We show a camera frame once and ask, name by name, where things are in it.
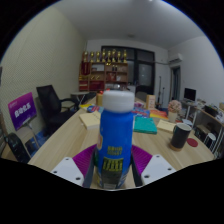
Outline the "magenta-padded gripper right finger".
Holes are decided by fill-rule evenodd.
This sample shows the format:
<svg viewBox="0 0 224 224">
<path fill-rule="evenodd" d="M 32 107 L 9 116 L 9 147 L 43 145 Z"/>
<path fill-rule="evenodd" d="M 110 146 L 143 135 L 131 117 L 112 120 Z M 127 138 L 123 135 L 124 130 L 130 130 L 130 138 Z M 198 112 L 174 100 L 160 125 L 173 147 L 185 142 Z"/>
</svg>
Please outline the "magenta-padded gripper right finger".
<svg viewBox="0 0 224 224">
<path fill-rule="evenodd" d="M 148 185 L 175 172 L 175 169 L 160 155 L 151 155 L 132 146 L 131 164 L 136 187 Z"/>
</svg>

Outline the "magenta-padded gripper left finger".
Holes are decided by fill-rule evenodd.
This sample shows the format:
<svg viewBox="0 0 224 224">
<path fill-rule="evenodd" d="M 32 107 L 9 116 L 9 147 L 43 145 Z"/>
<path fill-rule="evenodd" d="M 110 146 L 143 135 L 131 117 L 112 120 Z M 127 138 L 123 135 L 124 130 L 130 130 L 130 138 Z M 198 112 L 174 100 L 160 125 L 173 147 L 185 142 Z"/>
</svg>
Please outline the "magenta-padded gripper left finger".
<svg viewBox="0 0 224 224">
<path fill-rule="evenodd" d="M 89 188 L 93 179 L 96 146 L 92 145 L 74 157 L 63 158 L 51 171 L 67 181 Z"/>
</svg>

